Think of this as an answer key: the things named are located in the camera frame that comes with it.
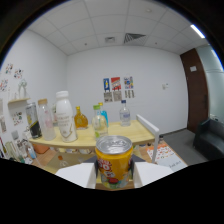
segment ceiling light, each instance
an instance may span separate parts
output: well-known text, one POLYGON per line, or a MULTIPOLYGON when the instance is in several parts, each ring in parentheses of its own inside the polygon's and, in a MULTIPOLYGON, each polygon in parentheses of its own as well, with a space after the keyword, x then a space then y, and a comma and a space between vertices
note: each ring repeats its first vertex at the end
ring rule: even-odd
POLYGON ((202 32, 195 26, 195 25, 191 25, 191 28, 201 37, 201 38, 205 38, 205 36, 202 34, 202 32))

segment black sofa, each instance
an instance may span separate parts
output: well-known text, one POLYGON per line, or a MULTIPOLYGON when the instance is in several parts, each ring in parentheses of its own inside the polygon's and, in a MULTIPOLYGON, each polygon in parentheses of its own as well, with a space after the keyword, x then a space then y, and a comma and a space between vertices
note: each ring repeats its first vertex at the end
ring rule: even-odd
POLYGON ((193 146, 208 160, 224 158, 224 124, 210 118, 201 122, 193 146))

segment shelf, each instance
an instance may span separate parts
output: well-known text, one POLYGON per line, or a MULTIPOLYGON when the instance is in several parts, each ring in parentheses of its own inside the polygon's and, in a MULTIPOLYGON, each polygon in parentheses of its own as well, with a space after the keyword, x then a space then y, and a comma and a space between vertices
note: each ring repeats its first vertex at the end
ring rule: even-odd
POLYGON ((20 102, 20 101, 25 101, 25 100, 29 100, 30 98, 24 98, 24 99, 18 99, 18 100, 10 100, 9 102, 8 102, 8 104, 10 104, 10 103, 15 103, 15 102, 20 102))

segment yellow can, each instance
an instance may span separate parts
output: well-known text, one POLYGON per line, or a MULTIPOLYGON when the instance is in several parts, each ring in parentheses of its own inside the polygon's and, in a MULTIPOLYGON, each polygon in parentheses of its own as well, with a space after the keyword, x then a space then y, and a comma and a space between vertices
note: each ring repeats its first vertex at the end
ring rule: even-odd
POLYGON ((126 186, 133 154, 131 140, 118 135, 104 136, 98 139, 95 151, 102 184, 110 189, 126 186))

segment ceiling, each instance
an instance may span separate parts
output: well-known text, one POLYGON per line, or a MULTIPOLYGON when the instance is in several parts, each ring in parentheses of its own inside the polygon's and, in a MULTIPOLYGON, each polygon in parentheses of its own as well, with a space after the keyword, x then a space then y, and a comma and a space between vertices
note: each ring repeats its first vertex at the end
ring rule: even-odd
POLYGON ((183 16, 153 0, 71 0, 43 14, 28 30, 66 55, 121 45, 159 48, 180 55, 208 44, 190 25, 183 16))

